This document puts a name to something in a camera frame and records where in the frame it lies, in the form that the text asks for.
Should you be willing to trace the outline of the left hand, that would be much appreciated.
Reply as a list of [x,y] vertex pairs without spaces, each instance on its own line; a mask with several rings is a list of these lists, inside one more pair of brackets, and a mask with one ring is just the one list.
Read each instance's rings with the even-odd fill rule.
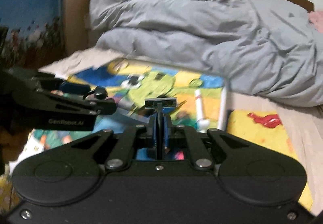
[[7,131],[1,131],[1,175],[5,173],[5,165],[16,161],[24,150],[29,133],[29,129],[14,135]]

